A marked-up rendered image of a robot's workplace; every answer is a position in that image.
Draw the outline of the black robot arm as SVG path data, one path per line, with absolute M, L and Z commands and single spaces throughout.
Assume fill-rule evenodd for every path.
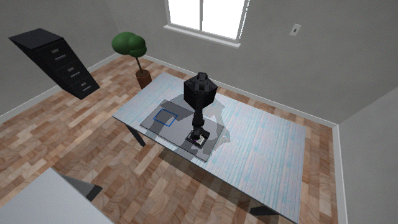
M 209 82 L 207 82 L 208 75 L 204 72 L 198 72 L 197 77 L 193 77 L 191 79 L 191 82 L 195 84 L 195 93 L 197 96 L 197 103 L 196 103 L 196 109 L 193 115 L 193 120 L 192 120 L 192 126 L 193 126 L 193 134 L 192 134 L 192 139 L 194 140 L 199 140 L 200 135 L 203 136 L 205 139 L 209 138 L 210 133 L 208 131 L 205 131 L 201 126 L 204 125 L 205 120 L 203 119 L 203 102 L 205 99 L 205 96 L 208 95 L 209 89 L 211 86 L 209 86 Z M 199 91 L 199 90 L 203 90 Z

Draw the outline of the white well plate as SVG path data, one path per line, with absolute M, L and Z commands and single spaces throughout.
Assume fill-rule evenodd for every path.
M 201 136 L 200 135 L 200 139 L 199 140 L 197 140 L 197 142 L 196 143 L 198 143 L 199 145 L 201 145 L 202 144 L 202 142 L 204 141 L 204 137 L 203 136 Z

